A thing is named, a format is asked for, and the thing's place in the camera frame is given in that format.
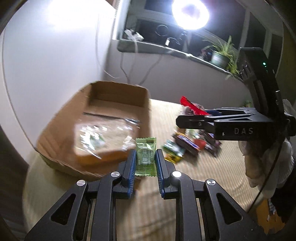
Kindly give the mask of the gloved right hand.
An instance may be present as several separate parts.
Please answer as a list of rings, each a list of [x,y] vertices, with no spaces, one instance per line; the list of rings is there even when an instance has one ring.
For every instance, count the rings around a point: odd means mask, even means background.
[[[283,142],[279,158],[265,186],[263,183],[276,158],[279,142],[275,142],[264,153],[259,151],[261,142],[239,141],[238,145],[244,156],[245,174],[250,187],[257,187],[265,198],[271,198],[277,188],[284,186],[295,166],[295,136]]]

